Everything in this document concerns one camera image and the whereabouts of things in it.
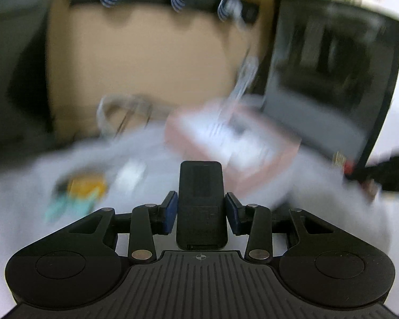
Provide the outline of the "pink cardboard box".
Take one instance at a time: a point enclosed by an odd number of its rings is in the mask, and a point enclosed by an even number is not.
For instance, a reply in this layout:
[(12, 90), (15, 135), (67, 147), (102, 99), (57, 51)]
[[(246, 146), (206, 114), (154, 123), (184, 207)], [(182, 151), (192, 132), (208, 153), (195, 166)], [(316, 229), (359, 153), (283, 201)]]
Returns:
[(175, 109), (165, 141), (185, 160), (217, 161), (228, 192), (253, 192), (286, 170), (301, 139), (244, 104), (211, 101)]

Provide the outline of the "black computer case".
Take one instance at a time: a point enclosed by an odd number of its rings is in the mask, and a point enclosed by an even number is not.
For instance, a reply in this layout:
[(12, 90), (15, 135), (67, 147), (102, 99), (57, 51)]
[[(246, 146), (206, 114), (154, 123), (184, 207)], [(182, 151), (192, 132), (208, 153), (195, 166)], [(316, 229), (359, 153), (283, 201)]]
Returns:
[(326, 157), (363, 166), (399, 73), (399, 17), (331, 0), (275, 0), (264, 113)]

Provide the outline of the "grey cloth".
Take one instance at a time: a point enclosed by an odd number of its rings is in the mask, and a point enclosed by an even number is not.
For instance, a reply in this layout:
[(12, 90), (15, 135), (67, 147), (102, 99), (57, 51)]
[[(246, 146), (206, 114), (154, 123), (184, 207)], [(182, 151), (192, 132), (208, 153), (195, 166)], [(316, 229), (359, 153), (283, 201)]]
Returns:
[[(33, 158), (0, 156), (0, 318), (15, 305), (4, 277), (8, 259), (19, 249), (83, 217), (86, 208), (63, 202), (63, 184), (82, 171), (105, 173), (106, 195), (94, 209), (129, 212), (161, 202), (178, 189), (181, 157), (164, 140), (164, 127), (153, 123), (113, 140), (84, 140)], [(243, 204), (275, 209), (284, 202), (305, 209), (388, 251), (392, 227), (381, 202), (371, 202), (359, 185), (308, 148), (270, 182), (240, 194)]]

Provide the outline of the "yellow packet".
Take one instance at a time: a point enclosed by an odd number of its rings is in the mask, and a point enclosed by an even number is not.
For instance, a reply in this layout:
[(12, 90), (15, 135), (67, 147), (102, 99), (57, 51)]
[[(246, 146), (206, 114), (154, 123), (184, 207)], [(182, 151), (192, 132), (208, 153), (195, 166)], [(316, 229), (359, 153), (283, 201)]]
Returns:
[(70, 178), (67, 185), (67, 194), (75, 199), (88, 199), (93, 194), (102, 198), (108, 189), (108, 184), (103, 175), (82, 174)]

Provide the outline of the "white square charger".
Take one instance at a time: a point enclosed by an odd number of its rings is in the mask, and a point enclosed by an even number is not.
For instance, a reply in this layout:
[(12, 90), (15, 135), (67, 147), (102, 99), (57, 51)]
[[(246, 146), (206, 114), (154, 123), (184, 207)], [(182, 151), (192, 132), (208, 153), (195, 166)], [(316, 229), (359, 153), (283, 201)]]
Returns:
[(140, 161), (128, 161), (118, 170), (114, 184), (119, 189), (132, 191), (143, 179), (146, 165)]

